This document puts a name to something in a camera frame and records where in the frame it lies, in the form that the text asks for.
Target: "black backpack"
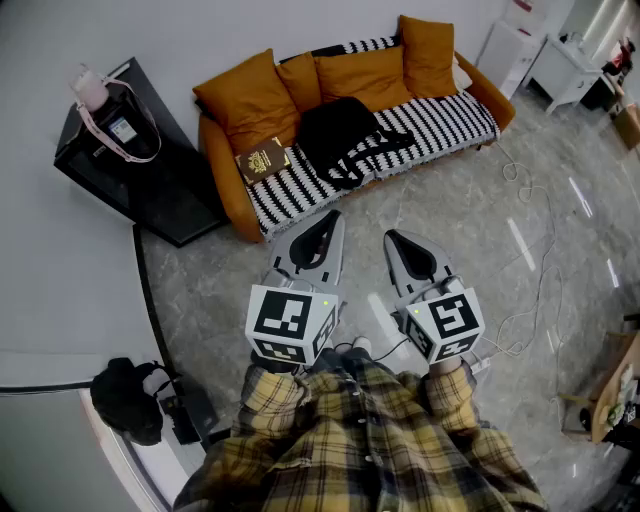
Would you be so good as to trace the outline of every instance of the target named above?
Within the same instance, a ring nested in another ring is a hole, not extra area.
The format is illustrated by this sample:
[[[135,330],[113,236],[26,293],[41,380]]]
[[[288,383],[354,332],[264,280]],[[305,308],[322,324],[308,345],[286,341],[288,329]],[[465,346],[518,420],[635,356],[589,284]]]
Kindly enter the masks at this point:
[[[348,152],[369,136],[375,137],[377,146],[361,151],[355,158],[349,157]],[[371,167],[368,157],[408,148],[416,141],[411,131],[385,130],[360,100],[347,97],[304,112],[296,142],[320,179],[337,189],[353,189],[359,187],[364,179],[356,162],[364,160]],[[376,159],[371,161],[379,171]],[[332,176],[329,169],[335,169],[340,177]]]
[[[155,370],[164,370],[169,380],[148,395],[142,385]],[[151,446],[161,441],[162,413],[156,396],[179,374],[169,372],[156,361],[133,366],[129,358],[109,361],[107,369],[91,383],[91,401],[107,425],[125,439]]]

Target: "white cabinet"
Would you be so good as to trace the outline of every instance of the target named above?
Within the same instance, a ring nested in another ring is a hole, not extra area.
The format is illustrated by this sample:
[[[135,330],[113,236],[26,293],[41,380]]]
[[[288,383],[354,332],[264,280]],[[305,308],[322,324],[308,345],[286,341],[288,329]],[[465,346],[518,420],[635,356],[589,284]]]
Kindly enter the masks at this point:
[[[540,49],[540,41],[498,21],[493,26],[478,69],[507,98],[522,82]]]
[[[547,115],[558,105],[577,105],[602,71],[574,46],[549,37],[525,79],[534,79],[553,99]]]

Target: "black and white striped blanket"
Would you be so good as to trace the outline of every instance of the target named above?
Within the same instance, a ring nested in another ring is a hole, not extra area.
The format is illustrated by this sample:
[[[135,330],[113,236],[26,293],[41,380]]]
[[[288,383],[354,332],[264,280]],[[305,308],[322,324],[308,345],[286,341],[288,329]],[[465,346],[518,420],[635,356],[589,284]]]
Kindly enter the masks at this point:
[[[396,45],[397,39],[388,37],[347,43],[332,49],[335,51],[339,48],[341,53],[356,53]],[[414,99],[376,112],[375,116],[386,129],[400,132],[411,130],[416,144],[407,149],[377,155],[375,158],[380,172],[374,171],[375,166],[367,165],[365,161],[356,162],[365,175],[363,186],[374,179],[382,180],[500,136],[500,129],[487,108],[466,91],[445,98]],[[375,146],[375,140],[369,137],[349,155],[354,157],[359,151]],[[285,148],[285,151],[291,160],[290,169],[247,187],[266,240],[350,192],[336,190],[318,178],[297,144]]]

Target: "marble floor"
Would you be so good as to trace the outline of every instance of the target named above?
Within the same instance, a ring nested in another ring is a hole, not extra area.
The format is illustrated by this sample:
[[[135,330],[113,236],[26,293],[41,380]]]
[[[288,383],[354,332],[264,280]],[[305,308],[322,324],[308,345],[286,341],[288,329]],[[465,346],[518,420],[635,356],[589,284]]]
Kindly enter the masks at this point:
[[[336,203],[347,222],[342,283],[348,306],[333,341],[362,334],[372,340],[374,356],[389,350],[367,297],[377,293],[391,310],[394,290],[382,251],[390,228],[414,231],[445,248],[455,272],[475,287],[491,340],[506,317],[531,310],[541,270],[549,269],[537,323],[532,313],[503,329],[501,345],[520,342],[522,354],[496,354],[494,346],[479,342],[476,352],[491,357],[491,365],[477,375],[476,401],[483,418],[511,435],[552,510],[586,510],[615,480],[628,452],[568,439],[559,417],[575,425],[577,410],[550,400],[556,389],[587,390],[610,352],[605,332],[623,329],[622,315],[637,310],[640,160],[601,110],[565,105],[547,117],[547,100],[529,89],[512,101],[517,115],[500,145],[531,169],[550,204],[541,188],[529,202],[519,199],[529,178],[521,169],[515,181],[504,179],[509,160],[497,145],[440,159]],[[517,243],[513,229],[524,244]],[[169,350],[178,368],[206,388],[223,428],[240,399],[250,353],[245,312],[269,247],[240,241],[231,227],[182,249],[149,233],[143,243]],[[407,343],[384,362],[396,371],[424,373],[426,365],[414,351]]]

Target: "passport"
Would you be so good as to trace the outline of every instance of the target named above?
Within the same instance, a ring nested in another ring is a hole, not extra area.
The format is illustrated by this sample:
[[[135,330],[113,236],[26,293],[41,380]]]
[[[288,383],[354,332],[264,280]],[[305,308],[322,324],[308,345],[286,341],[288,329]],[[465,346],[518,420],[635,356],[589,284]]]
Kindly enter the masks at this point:
[[[236,157],[236,164],[247,185],[253,185],[278,171],[291,167],[278,137],[256,144]]]

